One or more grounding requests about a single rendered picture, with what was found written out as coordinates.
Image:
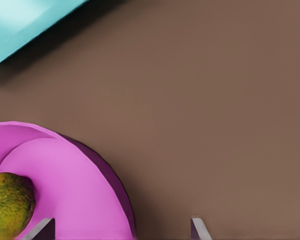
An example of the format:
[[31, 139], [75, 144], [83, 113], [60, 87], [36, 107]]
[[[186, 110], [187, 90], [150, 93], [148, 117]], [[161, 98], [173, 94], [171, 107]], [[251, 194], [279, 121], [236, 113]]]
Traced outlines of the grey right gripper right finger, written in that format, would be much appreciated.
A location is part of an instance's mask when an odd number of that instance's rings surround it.
[[191, 240], [212, 240], [212, 237], [206, 228], [203, 220], [199, 217], [193, 217], [190, 220], [190, 239]]

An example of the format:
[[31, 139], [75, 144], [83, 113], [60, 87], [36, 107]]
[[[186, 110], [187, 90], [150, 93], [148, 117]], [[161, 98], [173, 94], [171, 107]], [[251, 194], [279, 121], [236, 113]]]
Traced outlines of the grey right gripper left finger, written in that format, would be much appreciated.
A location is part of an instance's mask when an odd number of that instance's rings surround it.
[[44, 218], [22, 240], [55, 240], [55, 219]]

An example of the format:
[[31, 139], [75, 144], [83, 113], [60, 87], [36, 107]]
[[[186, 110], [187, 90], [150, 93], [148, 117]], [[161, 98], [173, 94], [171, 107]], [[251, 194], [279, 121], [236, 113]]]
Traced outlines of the pink round plate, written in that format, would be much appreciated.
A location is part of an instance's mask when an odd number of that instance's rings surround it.
[[130, 200], [110, 166], [83, 144], [44, 127], [0, 122], [0, 173], [29, 178], [36, 208], [23, 239], [43, 219], [57, 240], [132, 240]]

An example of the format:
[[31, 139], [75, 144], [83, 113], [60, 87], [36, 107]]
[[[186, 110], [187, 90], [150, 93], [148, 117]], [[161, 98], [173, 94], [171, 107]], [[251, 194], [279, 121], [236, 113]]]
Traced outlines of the light blue tray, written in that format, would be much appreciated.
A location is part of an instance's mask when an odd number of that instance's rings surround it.
[[0, 0], [0, 63], [88, 0]]

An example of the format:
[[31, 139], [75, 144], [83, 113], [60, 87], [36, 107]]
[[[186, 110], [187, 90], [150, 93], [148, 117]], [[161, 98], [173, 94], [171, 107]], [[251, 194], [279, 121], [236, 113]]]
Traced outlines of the green-orange mottled orange fruit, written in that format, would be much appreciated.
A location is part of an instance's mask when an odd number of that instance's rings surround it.
[[35, 210], [32, 182], [10, 172], [0, 173], [0, 240], [13, 240], [27, 227]]

